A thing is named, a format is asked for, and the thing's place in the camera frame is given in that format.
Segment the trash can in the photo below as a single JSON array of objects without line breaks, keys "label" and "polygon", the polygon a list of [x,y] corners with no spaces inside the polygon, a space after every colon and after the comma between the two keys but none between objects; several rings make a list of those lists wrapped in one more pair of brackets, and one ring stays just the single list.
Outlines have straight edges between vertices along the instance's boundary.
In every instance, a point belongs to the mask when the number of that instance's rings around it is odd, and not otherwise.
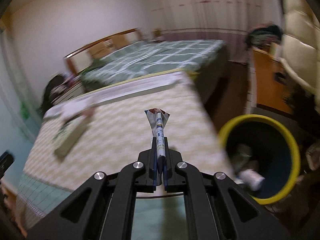
[{"label": "trash can", "polygon": [[262,187],[252,193],[259,204],[271,204],[289,194],[300,172],[300,153],[286,127],[267,116],[246,114],[227,122],[219,138],[229,157],[239,144],[251,148],[251,160],[259,162],[258,172],[265,177]]}]

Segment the yellow trash can rim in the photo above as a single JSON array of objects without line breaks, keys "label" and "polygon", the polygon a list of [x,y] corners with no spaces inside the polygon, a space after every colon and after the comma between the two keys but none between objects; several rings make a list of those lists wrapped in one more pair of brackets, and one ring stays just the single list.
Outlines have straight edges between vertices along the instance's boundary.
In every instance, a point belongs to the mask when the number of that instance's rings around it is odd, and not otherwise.
[{"label": "yellow trash can rim", "polygon": [[291,162],[292,162],[291,171],[290,171],[288,181],[284,185],[284,187],[276,195],[274,195],[270,198],[257,198],[257,197],[252,196],[252,198],[261,205],[272,204],[272,203],[277,202],[280,199],[286,197],[295,185],[295,181],[300,173],[299,147],[298,147],[297,142],[294,139],[293,135],[290,133],[290,131],[284,125],[282,125],[280,122],[278,122],[270,117],[264,116],[264,115],[245,114],[245,115],[240,115],[240,116],[237,116],[237,117],[231,119],[219,131],[219,134],[218,134],[219,140],[220,140],[221,145],[224,148],[226,148],[226,146],[227,146],[229,134],[234,129],[234,127],[236,127],[237,125],[239,125],[243,122],[247,122],[247,121],[263,122],[263,123],[271,125],[275,129],[277,129],[281,133],[281,135],[284,137],[284,139],[289,147],[290,153],[291,153]]}]

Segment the wooden floor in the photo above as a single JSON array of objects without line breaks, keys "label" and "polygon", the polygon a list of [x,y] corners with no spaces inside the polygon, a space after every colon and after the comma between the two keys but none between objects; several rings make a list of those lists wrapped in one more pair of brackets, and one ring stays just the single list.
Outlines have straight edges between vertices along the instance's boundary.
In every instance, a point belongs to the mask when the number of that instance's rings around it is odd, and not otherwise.
[{"label": "wooden floor", "polygon": [[232,118],[244,114],[248,92],[248,67],[229,62],[224,77],[205,105],[217,132]]}]

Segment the green plaid bedspread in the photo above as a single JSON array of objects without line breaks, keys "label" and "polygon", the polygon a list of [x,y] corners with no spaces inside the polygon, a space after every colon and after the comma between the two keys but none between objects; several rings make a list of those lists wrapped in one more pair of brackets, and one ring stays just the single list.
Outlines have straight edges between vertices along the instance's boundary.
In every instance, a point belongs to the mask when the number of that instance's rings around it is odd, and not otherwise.
[{"label": "green plaid bedspread", "polygon": [[220,40],[138,41],[102,58],[106,65],[89,67],[82,72],[81,79],[84,83],[108,86],[177,68],[197,72],[215,58],[224,44]]}]

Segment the silver screw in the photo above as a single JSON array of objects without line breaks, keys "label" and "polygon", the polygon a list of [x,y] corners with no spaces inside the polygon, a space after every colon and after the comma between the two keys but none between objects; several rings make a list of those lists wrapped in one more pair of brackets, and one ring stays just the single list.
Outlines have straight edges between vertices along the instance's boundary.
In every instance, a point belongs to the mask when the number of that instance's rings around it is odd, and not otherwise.
[{"label": "silver screw", "polygon": [[134,166],[134,168],[139,169],[139,168],[142,168],[142,167],[143,167],[143,163],[142,163],[142,162],[135,162],[135,163],[133,164],[133,166]]},{"label": "silver screw", "polygon": [[104,173],[103,173],[103,172],[97,172],[97,173],[94,175],[94,178],[95,178],[95,179],[103,179],[103,178],[104,178]]},{"label": "silver screw", "polygon": [[179,163],[177,164],[177,166],[178,166],[178,168],[180,168],[180,169],[185,169],[185,168],[188,166],[188,164],[185,163],[185,162],[179,162]]},{"label": "silver screw", "polygon": [[224,180],[226,178],[226,175],[223,172],[217,172],[216,178],[220,180]]}]

